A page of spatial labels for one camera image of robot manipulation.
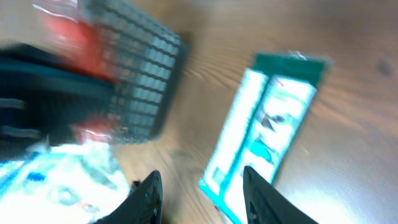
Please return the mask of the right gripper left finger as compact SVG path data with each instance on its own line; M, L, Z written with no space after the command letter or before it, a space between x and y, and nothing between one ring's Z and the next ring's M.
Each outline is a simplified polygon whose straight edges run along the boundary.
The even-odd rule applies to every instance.
M109 215L94 224L161 224L163 187L161 174L152 171L143 182L133 182L135 189Z

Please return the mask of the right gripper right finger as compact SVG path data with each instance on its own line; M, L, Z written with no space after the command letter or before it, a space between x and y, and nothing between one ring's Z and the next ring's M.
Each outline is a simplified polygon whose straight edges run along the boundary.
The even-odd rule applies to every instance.
M244 168L243 179L248 224L317 224L252 167Z

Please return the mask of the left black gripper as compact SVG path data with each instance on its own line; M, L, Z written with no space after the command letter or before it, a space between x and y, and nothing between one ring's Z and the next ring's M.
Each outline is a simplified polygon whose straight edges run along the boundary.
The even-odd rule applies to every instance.
M1 155L21 156L31 145L76 142L73 126L101 115L114 83L70 68L28 44L1 48Z

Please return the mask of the small red snack packet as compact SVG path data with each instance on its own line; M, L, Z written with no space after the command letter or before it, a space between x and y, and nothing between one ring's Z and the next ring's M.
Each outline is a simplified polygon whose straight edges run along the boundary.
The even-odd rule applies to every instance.
M91 113L81 121L64 124L49 134L52 144L87 139L96 142L111 142L115 123L106 117L111 97L120 79L108 59L114 55L106 49L108 38L100 33L104 17L103 1L85 0L39 0L33 1L50 42L58 48L66 68L83 77L94 78L110 85L100 101L104 105L99 112Z

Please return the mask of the light green snack packet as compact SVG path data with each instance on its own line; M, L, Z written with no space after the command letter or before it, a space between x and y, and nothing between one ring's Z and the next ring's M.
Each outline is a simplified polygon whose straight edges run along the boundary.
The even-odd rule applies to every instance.
M109 144L87 140L1 162L1 223L94 223L130 186Z

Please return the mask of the white green snack packet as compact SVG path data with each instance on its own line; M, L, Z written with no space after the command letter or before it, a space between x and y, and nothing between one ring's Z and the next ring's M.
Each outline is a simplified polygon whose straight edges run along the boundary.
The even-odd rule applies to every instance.
M242 77L200 190L232 223L246 223L244 167L272 183L329 67L300 52L257 53Z

